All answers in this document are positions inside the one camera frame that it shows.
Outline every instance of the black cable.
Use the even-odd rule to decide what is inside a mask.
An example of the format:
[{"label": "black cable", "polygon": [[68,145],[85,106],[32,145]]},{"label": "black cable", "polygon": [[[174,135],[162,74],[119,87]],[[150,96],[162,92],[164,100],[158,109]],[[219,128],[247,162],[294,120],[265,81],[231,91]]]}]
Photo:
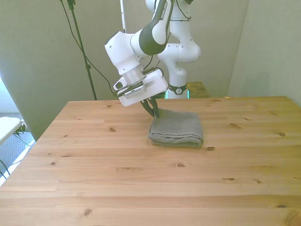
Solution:
[{"label": "black cable", "polygon": [[156,69],[159,69],[161,72],[162,72],[162,77],[164,77],[164,71],[162,70],[162,68],[160,68],[160,67],[155,67],[155,70]]},{"label": "black cable", "polygon": [[0,174],[7,180],[6,176],[0,171]]},{"label": "black cable", "polygon": [[145,68],[143,68],[143,70],[145,70],[150,64],[151,64],[151,62],[152,62],[152,59],[153,59],[153,55],[151,56],[151,59],[150,59],[150,62],[149,62],[149,64],[148,65],[146,65],[146,67]]},{"label": "black cable", "polygon": [[[79,49],[81,50],[81,52],[84,54],[83,50],[81,49],[80,45],[79,45],[79,42],[77,41],[74,33],[73,33],[73,30],[72,30],[72,27],[71,27],[71,23],[70,23],[70,20],[69,20],[69,17],[68,17],[68,14],[67,14],[67,11],[66,11],[66,8],[65,8],[65,5],[63,4],[63,0],[60,0],[61,1],[61,4],[63,6],[63,9],[64,9],[64,12],[65,12],[65,15],[66,15],[66,18],[67,18],[67,21],[68,21],[68,25],[69,25],[69,28],[70,28],[70,31],[71,31],[71,35],[73,36],[76,44],[78,45]],[[111,93],[114,95],[114,97],[116,97],[116,95],[114,94],[112,88],[111,88],[111,84],[109,82],[109,80],[94,66],[94,64],[88,59],[88,57],[86,56],[86,59],[87,61],[92,65],[92,67],[98,72],[100,73],[100,75],[107,81],[107,83],[109,84],[109,88],[110,88],[110,91]]]},{"label": "black cable", "polygon": [[5,165],[5,163],[0,159],[0,162],[2,163],[2,165],[4,166],[4,168],[6,169],[6,171],[8,172],[8,174],[10,175],[10,172],[8,170],[8,167]]},{"label": "black cable", "polygon": [[22,161],[22,160],[20,160],[20,161],[17,161],[17,162],[15,162],[15,163],[11,164],[11,165],[18,164],[18,163],[20,163],[21,161]]},{"label": "black cable", "polygon": [[183,11],[181,10],[181,8],[180,8],[180,6],[179,6],[179,3],[178,3],[178,0],[176,0],[176,3],[177,3],[177,5],[178,5],[179,10],[180,10],[181,13],[183,14],[183,16],[184,16],[186,19],[190,20],[191,17],[187,17],[187,16],[183,13]]}]

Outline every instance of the wooden table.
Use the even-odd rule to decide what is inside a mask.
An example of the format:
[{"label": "wooden table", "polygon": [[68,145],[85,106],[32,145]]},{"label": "wooden table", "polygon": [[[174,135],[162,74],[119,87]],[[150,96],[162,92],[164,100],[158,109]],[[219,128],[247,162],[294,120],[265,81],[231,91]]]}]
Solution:
[{"label": "wooden table", "polygon": [[1,226],[300,226],[301,109],[286,97],[159,100],[201,149],[147,139],[140,105],[69,102],[0,188]]}]

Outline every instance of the black pole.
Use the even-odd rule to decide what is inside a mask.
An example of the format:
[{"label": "black pole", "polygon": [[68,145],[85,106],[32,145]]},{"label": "black pole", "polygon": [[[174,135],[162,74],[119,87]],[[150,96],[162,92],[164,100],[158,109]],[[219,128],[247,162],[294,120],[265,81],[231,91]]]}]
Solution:
[{"label": "black pole", "polygon": [[85,64],[86,64],[86,70],[88,72],[88,76],[89,76],[89,80],[90,80],[94,100],[97,100],[94,85],[93,85],[93,81],[92,81],[92,76],[91,76],[91,72],[90,72],[91,65],[88,64],[87,57],[86,57],[85,50],[84,50],[84,46],[83,46],[83,42],[81,41],[81,37],[80,37],[80,33],[79,33],[79,27],[77,25],[77,21],[76,21],[75,14],[74,14],[74,6],[73,5],[75,4],[75,0],[67,0],[67,2],[68,2],[69,9],[71,10],[71,13],[72,13],[72,16],[73,16],[77,36],[79,37],[79,44],[80,44],[81,51],[83,52],[83,56],[84,56],[84,60],[85,60]]}]

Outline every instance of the white chair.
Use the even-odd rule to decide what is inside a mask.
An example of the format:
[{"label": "white chair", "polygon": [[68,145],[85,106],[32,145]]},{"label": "white chair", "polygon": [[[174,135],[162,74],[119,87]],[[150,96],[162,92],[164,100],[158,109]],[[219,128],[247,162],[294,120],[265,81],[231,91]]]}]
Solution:
[{"label": "white chair", "polygon": [[[18,118],[9,118],[9,117],[1,117],[0,118],[0,145],[7,140],[11,135],[14,135],[18,140],[20,140],[23,144],[29,146],[23,139],[21,139],[18,135],[14,134],[14,132],[22,125],[22,122]],[[8,168],[5,165],[5,163],[0,159],[0,162],[3,164],[5,169],[7,170],[8,174]]]}]

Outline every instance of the carpet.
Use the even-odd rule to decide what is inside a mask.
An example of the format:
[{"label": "carpet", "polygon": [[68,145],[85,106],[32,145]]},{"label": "carpet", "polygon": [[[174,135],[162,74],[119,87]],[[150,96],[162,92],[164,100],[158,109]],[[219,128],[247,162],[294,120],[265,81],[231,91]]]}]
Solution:
[{"label": "carpet", "polygon": [[[0,117],[12,117],[22,119],[20,113],[0,113]],[[30,143],[33,140],[31,133],[20,134],[20,137],[26,142]],[[26,148],[21,141],[15,136],[11,135],[3,144],[0,145],[0,159],[9,167],[21,152]],[[1,172],[5,172],[4,166],[0,164]]]}]

